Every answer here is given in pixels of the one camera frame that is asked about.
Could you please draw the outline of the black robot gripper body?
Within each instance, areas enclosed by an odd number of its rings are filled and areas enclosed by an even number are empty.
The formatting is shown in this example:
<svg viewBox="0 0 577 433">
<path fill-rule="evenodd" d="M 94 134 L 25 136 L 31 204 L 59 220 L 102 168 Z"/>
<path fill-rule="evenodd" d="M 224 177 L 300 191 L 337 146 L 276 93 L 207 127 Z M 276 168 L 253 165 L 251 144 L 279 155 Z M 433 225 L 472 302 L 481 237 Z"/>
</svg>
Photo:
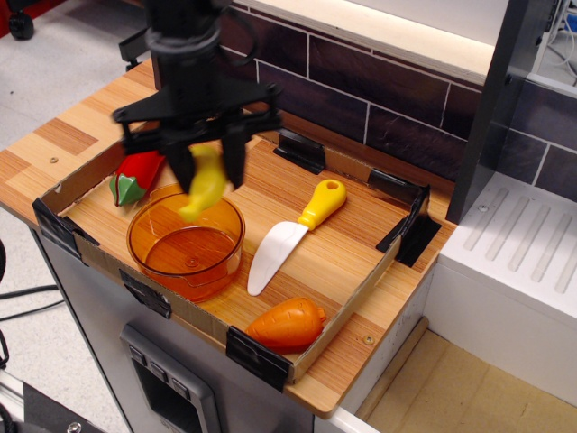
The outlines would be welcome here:
<svg viewBox="0 0 577 433">
<path fill-rule="evenodd" d="M 228 1 L 146 1 L 158 91 L 118 108 L 126 154 L 165 153 L 241 132 L 252 136 L 281 126 L 277 85 L 231 78 L 221 68 L 221 18 Z"/>
</svg>

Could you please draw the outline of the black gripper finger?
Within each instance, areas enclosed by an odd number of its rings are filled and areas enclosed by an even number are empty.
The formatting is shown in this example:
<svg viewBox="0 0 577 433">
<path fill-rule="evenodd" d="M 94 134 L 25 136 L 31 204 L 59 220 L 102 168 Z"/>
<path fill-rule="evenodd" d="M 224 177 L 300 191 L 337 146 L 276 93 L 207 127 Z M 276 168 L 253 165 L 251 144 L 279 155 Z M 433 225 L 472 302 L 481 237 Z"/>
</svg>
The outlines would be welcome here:
<svg viewBox="0 0 577 433">
<path fill-rule="evenodd" d="M 189 192 L 196 174 L 194 157 L 187 144 L 171 143 L 164 150 L 166 160 L 181 189 Z"/>
<path fill-rule="evenodd" d="M 242 128 L 228 128 L 221 140 L 225 172 L 235 189 L 244 183 L 248 140 L 249 136 Z"/>
</svg>

